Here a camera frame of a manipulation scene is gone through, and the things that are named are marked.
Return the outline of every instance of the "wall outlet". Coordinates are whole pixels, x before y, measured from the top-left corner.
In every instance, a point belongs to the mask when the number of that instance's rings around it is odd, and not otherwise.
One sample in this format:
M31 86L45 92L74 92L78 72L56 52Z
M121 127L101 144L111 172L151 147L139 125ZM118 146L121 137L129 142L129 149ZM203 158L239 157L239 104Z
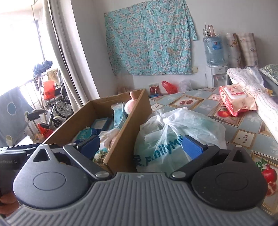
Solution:
M192 67L191 70L192 70L192 73L197 73L198 72L198 67Z

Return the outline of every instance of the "water jug label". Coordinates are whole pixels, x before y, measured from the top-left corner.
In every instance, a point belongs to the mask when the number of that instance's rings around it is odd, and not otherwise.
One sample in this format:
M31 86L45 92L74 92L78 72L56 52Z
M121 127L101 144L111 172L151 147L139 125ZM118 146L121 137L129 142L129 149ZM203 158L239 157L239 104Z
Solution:
M213 50L220 50L222 49L221 43L219 41L212 41Z

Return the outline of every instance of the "pink toy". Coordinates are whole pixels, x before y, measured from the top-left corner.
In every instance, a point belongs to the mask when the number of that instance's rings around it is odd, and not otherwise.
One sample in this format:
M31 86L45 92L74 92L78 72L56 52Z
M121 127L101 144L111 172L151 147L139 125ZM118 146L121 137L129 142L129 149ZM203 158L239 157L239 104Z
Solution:
M132 109L134 108L137 99L135 98L134 92L130 92L129 95L131 96L131 100L129 100L126 104L125 104L125 112L129 115L132 111Z

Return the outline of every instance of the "hand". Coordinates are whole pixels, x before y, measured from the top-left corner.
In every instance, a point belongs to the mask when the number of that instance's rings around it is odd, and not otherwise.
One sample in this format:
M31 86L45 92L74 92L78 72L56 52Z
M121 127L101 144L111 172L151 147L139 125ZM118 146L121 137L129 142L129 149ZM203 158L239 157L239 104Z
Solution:
M4 204L0 206L0 214L5 214L6 217L19 208L19 203L13 191L1 196L0 201Z

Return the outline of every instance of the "gray ribbed surface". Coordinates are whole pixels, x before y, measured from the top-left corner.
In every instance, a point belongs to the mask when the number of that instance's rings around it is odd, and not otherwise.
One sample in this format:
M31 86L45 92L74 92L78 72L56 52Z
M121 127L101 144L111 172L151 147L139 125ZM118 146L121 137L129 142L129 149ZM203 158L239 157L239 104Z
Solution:
M117 173L110 181L97 182L86 197L67 208L39 211L22 206L6 220L14 226L262 226L274 222L259 208L225 212L204 205L186 183L167 179L164 173Z

